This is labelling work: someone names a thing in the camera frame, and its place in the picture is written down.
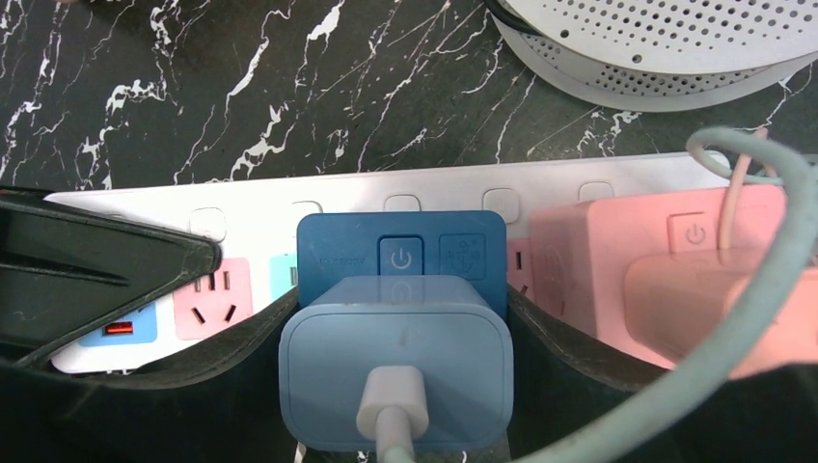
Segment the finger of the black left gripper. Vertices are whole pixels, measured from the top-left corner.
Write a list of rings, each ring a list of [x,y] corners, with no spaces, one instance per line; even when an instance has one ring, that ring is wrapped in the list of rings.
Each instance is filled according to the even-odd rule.
[[[72,342],[217,269],[182,231],[1,189],[1,360],[37,368]]]

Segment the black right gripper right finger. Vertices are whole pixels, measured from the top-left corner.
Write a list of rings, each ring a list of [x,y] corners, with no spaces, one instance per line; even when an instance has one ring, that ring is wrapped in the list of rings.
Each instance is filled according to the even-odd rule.
[[[720,383],[638,360],[558,320],[515,289],[510,453],[543,462],[813,462],[817,367]]]

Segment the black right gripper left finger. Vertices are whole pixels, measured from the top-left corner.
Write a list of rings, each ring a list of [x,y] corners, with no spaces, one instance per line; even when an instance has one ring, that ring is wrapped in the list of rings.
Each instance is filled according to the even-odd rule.
[[[291,290],[260,313],[128,375],[1,365],[5,462],[290,462],[279,399]]]

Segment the light blue usb charger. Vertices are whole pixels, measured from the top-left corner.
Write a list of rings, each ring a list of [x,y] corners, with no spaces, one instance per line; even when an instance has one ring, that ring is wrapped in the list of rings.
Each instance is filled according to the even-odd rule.
[[[286,323],[278,366],[284,423],[311,449],[480,449],[513,411],[509,329],[454,276],[342,280]]]

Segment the pink cube adapter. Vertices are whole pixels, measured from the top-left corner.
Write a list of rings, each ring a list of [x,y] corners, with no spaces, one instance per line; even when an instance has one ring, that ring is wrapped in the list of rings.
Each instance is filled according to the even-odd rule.
[[[673,368],[728,314],[785,209],[772,185],[740,191],[726,249],[721,188],[537,210],[532,294],[546,312],[647,363]]]

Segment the white colourful power strip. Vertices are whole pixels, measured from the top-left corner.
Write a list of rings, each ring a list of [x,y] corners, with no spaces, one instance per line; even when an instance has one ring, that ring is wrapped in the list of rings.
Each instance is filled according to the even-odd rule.
[[[505,221],[508,279],[532,294],[526,246],[540,209],[615,196],[724,186],[684,153],[54,193],[50,201],[191,232],[244,259],[244,294],[263,311],[297,282],[296,228],[318,212],[485,209]]]

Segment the blue cube adapter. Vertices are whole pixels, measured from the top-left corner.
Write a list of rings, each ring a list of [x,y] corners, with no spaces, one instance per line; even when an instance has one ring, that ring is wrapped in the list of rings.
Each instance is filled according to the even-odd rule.
[[[489,210],[317,213],[296,229],[306,307],[346,277],[451,275],[507,317],[506,226]]]

